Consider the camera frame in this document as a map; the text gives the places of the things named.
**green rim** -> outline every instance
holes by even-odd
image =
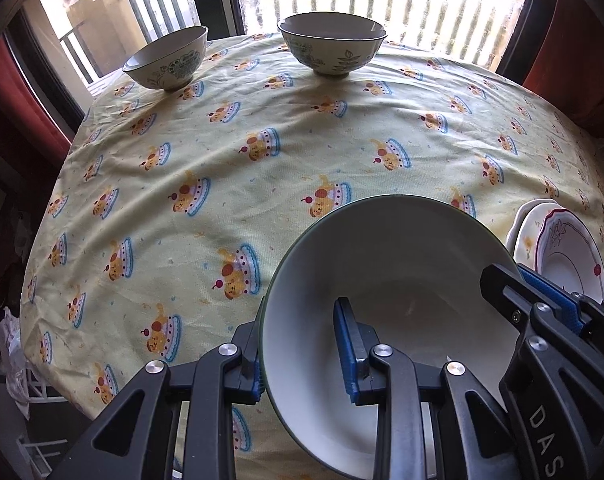
[[[271,405],[273,406],[273,409],[275,410],[275,413],[277,414],[277,418],[282,423],[282,426],[284,426],[284,428],[287,430],[288,434],[297,443],[297,445],[299,447],[301,447],[302,449],[304,449],[304,451],[306,451],[310,456],[312,456],[315,460],[317,460],[317,462],[319,462],[323,466],[326,466],[328,469],[331,469],[332,471],[335,471],[336,473],[341,474],[342,476],[345,476],[347,478],[352,478],[354,480],[362,480],[362,479],[360,479],[359,477],[356,477],[356,476],[348,475],[348,474],[344,473],[343,471],[341,471],[341,470],[333,467],[332,465],[326,463],[324,460],[320,459],[319,457],[315,456],[315,454],[312,453],[298,439],[298,437],[288,427],[288,424],[286,423],[286,421],[282,417],[282,414],[280,413],[279,408],[277,407],[277,403],[275,402],[275,399],[273,398],[273,395],[271,393],[271,387],[269,386],[269,379],[268,379],[267,374],[266,374],[266,366],[265,366],[265,362],[264,362],[264,352],[263,352],[263,347],[262,347],[262,339],[263,339],[262,338],[262,334],[263,334],[263,330],[264,330],[264,317],[265,317],[265,314],[266,314],[267,304],[269,302],[269,295],[271,294],[271,287],[273,286],[273,283],[275,283],[275,279],[277,278],[277,275],[279,274],[279,272],[280,272],[280,270],[282,268],[282,265],[287,260],[288,255],[298,245],[298,243],[300,243],[300,241],[304,237],[306,237],[311,231],[313,231],[319,224],[321,224],[322,222],[324,222],[326,218],[328,218],[331,215],[335,215],[335,213],[338,213],[340,211],[344,211],[344,210],[348,209],[349,207],[351,207],[351,206],[353,206],[355,204],[359,204],[361,202],[370,201],[370,200],[387,199],[389,197],[410,198],[410,199],[413,199],[413,200],[421,200],[421,201],[424,201],[424,202],[437,203],[438,205],[443,205],[443,206],[446,206],[446,207],[449,207],[449,208],[453,209],[458,214],[463,215],[463,217],[466,217],[466,218],[470,219],[473,222],[477,222],[477,224],[479,224],[486,231],[486,233],[489,234],[501,246],[504,254],[506,254],[506,256],[508,256],[508,259],[511,260],[511,262],[513,262],[513,266],[517,270],[517,276],[520,278],[520,280],[522,282],[524,281],[524,279],[522,278],[521,273],[519,272],[519,269],[517,268],[517,263],[515,263],[515,260],[512,258],[512,256],[510,255],[510,253],[506,249],[506,246],[499,240],[498,237],[496,237],[495,234],[493,234],[493,232],[491,232],[490,229],[488,229],[488,227],[486,227],[486,225],[484,225],[478,219],[473,218],[468,213],[465,213],[464,211],[461,211],[460,209],[458,209],[456,207],[453,207],[452,205],[447,204],[446,202],[441,202],[441,201],[436,200],[434,198],[428,198],[428,197],[425,197],[425,196],[409,195],[409,194],[384,194],[384,195],[376,195],[376,196],[369,196],[369,197],[366,197],[366,198],[360,198],[358,200],[354,200],[353,202],[349,202],[348,204],[344,204],[343,206],[340,206],[337,209],[334,209],[333,211],[330,211],[325,216],[323,216],[322,218],[320,218],[317,222],[315,222],[314,224],[312,224],[309,227],[307,227],[304,230],[304,232],[302,232],[302,234],[300,234],[296,238],[296,240],[291,244],[291,246],[288,248],[287,252],[284,254],[284,256],[282,257],[282,259],[277,264],[277,268],[275,269],[275,272],[273,273],[273,277],[271,278],[271,282],[269,283],[269,288],[267,289],[266,294],[264,295],[264,297],[262,299],[262,302],[260,304],[260,308],[259,308],[259,311],[258,311],[258,317],[259,317],[259,319],[258,319],[258,323],[259,323],[259,334],[258,334],[259,335],[259,337],[258,337],[259,366],[261,367],[261,374],[264,377],[264,385],[265,385],[266,392],[267,392],[267,394],[269,396],[269,399],[271,400]]]

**bowl rim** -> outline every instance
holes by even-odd
[[[382,27],[382,32],[380,36],[377,38],[325,38],[323,36],[310,36],[308,34],[299,34],[297,32],[290,32],[289,30],[284,30],[281,25],[288,18],[292,18],[293,16],[301,16],[302,14],[341,14],[342,16],[357,16],[358,18],[362,18],[363,20],[367,20],[368,22],[373,22],[375,25],[379,25]],[[384,28],[384,25],[376,22],[375,20],[371,20],[371,18],[367,18],[366,16],[360,16],[359,14],[351,14],[350,12],[335,12],[333,10],[313,10],[312,12],[298,12],[296,14],[291,14],[290,16],[285,17],[283,20],[279,20],[277,22],[277,30],[279,30],[282,34],[290,34],[291,36],[297,36],[298,38],[310,38],[312,40],[331,40],[331,41],[378,41],[383,40],[388,36],[388,32]]]
[[[172,50],[171,52],[169,52],[168,54],[165,54],[162,57],[158,57],[157,59],[154,59],[152,61],[149,61],[148,63],[144,63],[144,64],[140,64],[140,65],[135,65],[135,66],[130,66],[128,64],[129,61],[131,61],[131,59],[133,59],[135,56],[137,56],[140,52],[142,52],[146,47],[151,46],[152,44],[154,44],[157,41],[162,41],[162,38],[168,38],[170,35],[175,34],[176,32],[179,32],[181,30],[189,30],[189,28],[200,28],[201,29],[201,33],[195,37],[194,39],[188,41],[187,43],[183,44],[182,46],[179,46],[178,48],[176,48],[175,50]],[[124,65],[122,65],[122,72],[127,73],[127,72],[133,72],[133,70],[137,70],[138,68],[144,68],[147,67],[157,61],[160,61],[166,57],[172,56],[173,54],[175,54],[178,50],[183,49],[185,46],[193,43],[194,41],[199,40],[199,38],[201,38],[202,36],[204,36],[205,34],[208,34],[208,27],[206,25],[192,25],[191,27],[184,27],[184,28],[179,28],[178,30],[173,30],[173,32],[170,32],[168,34],[166,34],[165,36],[162,36],[162,38],[157,38],[157,40],[152,41],[151,43],[145,44],[140,50],[138,50],[135,54],[133,54],[133,56],[129,57],[127,59],[127,62],[124,63]]]
[[[262,297],[262,300],[259,304],[259,310],[258,310],[258,354],[259,354],[259,368],[261,371],[261,376],[263,377],[264,380],[264,387],[266,390],[266,393],[269,396],[269,400],[271,401],[271,405],[273,407],[273,410],[275,411],[275,414],[277,415],[277,418],[279,419],[280,423],[282,424],[282,426],[284,426],[285,430],[287,430],[287,433],[293,438],[293,440],[297,443],[297,445],[299,447],[301,447],[302,449],[304,449],[304,451],[306,451],[310,456],[312,456],[315,460],[317,460],[317,462],[319,462],[320,464],[322,464],[323,466],[325,466],[326,468],[330,469],[331,471],[335,471],[336,473],[345,476],[346,478],[351,478],[354,480],[361,480],[358,477],[355,476],[351,476],[347,473],[345,473],[344,471],[341,471],[339,469],[337,469],[336,467],[332,466],[331,464],[328,464],[327,462],[325,462],[324,460],[322,460],[321,458],[319,458],[315,453],[311,452],[304,443],[302,443],[302,441],[297,437],[297,435],[291,430],[291,428],[289,428],[288,424],[285,422],[284,418],[282,417],[282,414],[279,410],[279,407],[277,406],[277,402],[275,402],[275,399],[273,398],[272,392],[271,392],[271,386],[269,384],[269,378],[267,377],[266,374],[266,367],[264,365],[264,347],[263,347],[263,332],[264,332],[264,315],[266,314],[266,309],[267,309],[267,304],[269,302],[269,296],[271,294],[271,290],[273,287],[273,283],[275,283],[275,279],[277,278],[277,275],[279,274],[280,270],[282,269],[282,266],[284,264],[284,262],[286,261],[286,259],[288,258],[289,254],[293,251],[293,249],[295,247],[298,246],[298,244],[300,244],[304,238],[306,238],[311,231],[314,231],[315,229],[317,229],[317,226],[319,224],[322,224],[326,218],[330,217],[331,215],[335,215],[335,213],[337,213],[338,211],[345,211],[346,209],[352,207],[354,204],[359,204],[360,202],[373,202],[374,200],[385,200],[385,199],[389,199],[389,198],[402,198],[404,200],[411,199],[411,200],[419,200],[422,202],[435,202],[438,204],[441,204],[442,206],[447,206],[450,207],[451,209],[454,209],[455,211],[457,211],[457,213],[459,213],[459,215],[463,215],[463,216],[458,216],[458,218],[465,218],[468,217],[470,220],[477,222],[482,229],[484,229],[484,231],[491,237],[493,238],[493,240],[495,240],[499,246],[501,246],[503,252],[506,254],[506,256],[511,260],[511,262],[513,263],[513,267],[514,269],[516,269],[516,276],[519,277],[520,281],[524,283],[524,279],[521,275],[521,272],[519,271],[519,268],[517,267],[517,262],[513,259],[513,256],[508,252],[506,246],[501,242],[501,240],[499,240],[499,238],[488,228],[486,227],[486,225],[484,225],[482,222],[480,222],[477,218],[473,218],[472,216],[470,216],[468,213],[465,213],[464,211],[461,211],[460,209],[447,204],[446,202],[442,202],[441,200],[437,200],[435,198],[429,198],[427,196],[421,196],[421,195],[411,195],[411,194],[402,194],[402,193],[388,193],[388,194],[380,194],[380,195],[373,195],[373,196],[367,196],[364,198],[360,198],[358,200],[354,200],[353,202],[349,202],[347,204],[344,204],[343,206],[340,206],[332,211],[330,211],[329,213],[327,213],[325,216],[321,217],[317,222],[315,222],[314,224],[309,225],[309,227],[307,227],[296,239],[295,241],[291,244],[291,246],[287,249],[287,252],[284,254],[284,256],[282,256],[282,259],[279,261],[279,263],[277,264],[277,267],[275,268],[275,272],[273,272],[273,277],[271,278],[271,281],[269,282],[269,288],[267,289],[266,293],[264,294],[264,296]]]

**table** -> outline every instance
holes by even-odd
[[[392,42],[344,79],[313,74],[279,34],[214,41],[205,57],[180,91],[122,75],[95,101],[32,248],[24,351],[88,416],[147,361],[228,341],[290,244],[353,200],[428,196],[503,242],[522,203],[550,196],[604,260],[604,153],[526,89]],[[336,478],[267,396],[233,415],[238,478]],[[182,446],[180,433],[178,460]]]

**white bowl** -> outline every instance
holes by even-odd
[[[482,298],[488,264],[519,275],[486,227],[427,198],[367,198],[309,227],[275,272],[260,327],[267,390],[291,436],[337,472],[372,478],[377,407],[355,406],[345,391],[333,332],[338,296],[381,342],[437,367],[461,361],[501,399],[518,333]],[[430,474],[429,423],[425,438]]]
[[[560,205],[540,204],[526,216],[515,261],[568,293],[604,300],[604,263],[597,244],[582,221]]]
[[[182,88],[202,64],[207,34],[202,25],[167,34],[133,54],[122,72],[152,90]]]
[[[555,204],[557,207],[560,206],[557,202],[555,202],[555,200],[551,200],[550,198],[536,198],[535,200],[529,200],[528,202],[523,203],[519,207],[519,209],[515,213],[513,225],[511,225],[511,228],[508,230],[508,234],[506,234],[505,245],[506,249],[508,250],[508,253],[511,256],[514,256],[515,254],[515,242],[517,241],[517,235],[519,234],[519,230],[522,227],[524,218],[531,212],[533,207],[540,204]]]
[[[295,58],[323,75],[346,75],[373,59],[386,31],[373,20],[342,12],[305,12],[277,24]]]

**blue gripper pad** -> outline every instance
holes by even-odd
[[[579,319],[577,302],[559,287],[541,280],[533,270],[527,269],[524,266],[518,266],[518,268],[528,285],[539,290],[562,308],[562,322],[571,332],[579,335],[584,328],[584,323]]]

